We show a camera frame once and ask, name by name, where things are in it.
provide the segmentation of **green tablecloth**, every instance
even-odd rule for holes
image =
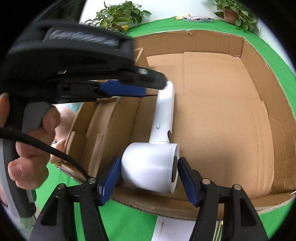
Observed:
[[[267,43],[252,33],[244,33],[242,30],[236,29],[235,26],[229,25],[221,20],[215,20],[213,23],[192,23],[183,20],[176,21],[172,18],[168,18],[134,27],[129,30],[128,35],[130,37],[137,37],[163,31],[189,29],[213,30],[245,37],[261,53],[275,72],[289,99],[293,112],[295,113],[296,76]],[[65,183],[67,186],[78,184],[53,165],[48,164],[48,169],[49,177],[44,184],[36,190],[37,203],[40,208],[44,206],[49,195],[58,183]],[[281,224],[281,221],[285,217],[291,204],[292,203],[260,215],[269,236],[271,236]],[[100,212],[110,241],[151,240],[157,219],[155,215],[132,209],[114,201],[109,201],[104,207],[100,207]],[[84,235],[81,225],[79,204],[75,204],[75,218],[79,241],[83,241]]]

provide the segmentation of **screw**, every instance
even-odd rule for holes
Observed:
[[[96,183],[96,179],[95,178],[90,178],[89,179],[89,184],[94,184],[94,183]]]
[[[234,185],[233,185],[233,188],[234,188],[235,190],[238,190],[238,191],[239,191],[239,190],[241,190],[242,187],[241,187],[241,185],[234,184]]]
[[[139,69],[138,71],[140,74],[144,74],[144,75],[148,74],[148,71],[146,69]]]
[[[207,178],[204,178],[202,180],[202,183],[205,184],[205,185],[209,185],[211,183],[211,181],[209,179],[207,179]]]
[[[59,185],[57,185],[57,189],[63,189],[65,187],[64,183],[60,183]]]

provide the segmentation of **green plant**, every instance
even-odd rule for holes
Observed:
[[[87,25],[102,27],[111,31],[126,32],[130,23],[141,23],[144,14],[151,14],[150,12],[140,10],[142,5],[135,5],[131,1],[125,1],[119,5],[109,5],[96,13],[95,19],[89,19]]]
[[[256,25],[257,17],[246,6],[236,0],[213,0],[217,3],[217,10],[229,8],[237,13],[238,20],[235,21],[235,26],[241,28],[244,32],[249,30],[256,35],[259,34],[259,29]],[[224,18],[223,12],[215,12],[218,17]]]

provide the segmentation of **blue gripper pad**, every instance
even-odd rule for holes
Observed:
[[[118,80],[108,80],[105,83],[100,83],[100,90],[109,96],[143,97],[146,95],[145,87],[123,85]]]
[[[104,206],[110,200],[111,194],[115,188],[121,172],[121,157],[115,157],[111,168],[107,168],[98,181],[97,190],[101,197],[101,206]]]
[[[189,202],[193,204],[193,206],[197,207],[199,203],[197,189],[200,186],[200,183],[195,183],[195,181],[193,180],[190,174],[192,172],[192,169],[184,158],[180,158],[178,160],[177,167],[187,198]]]

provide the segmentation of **torn cardboard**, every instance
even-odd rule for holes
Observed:
[[[258,211],[291,199],[296,189],[296,124],[276,76],[244,38],[191,30],[135,38],[136,63],[164,73],[175,87],[171,141],[204,178],[242,185]],[[143,98],[114,97],[82,104],[65,152],[91,176],[132,142],[148,142],[155,90]],[[81,174],[58,163],[72,177]],[[120,182],[112,198],[143,211],[195,219],[182,183],[160,194]],[[218,218],[223,217],[223,205]]]

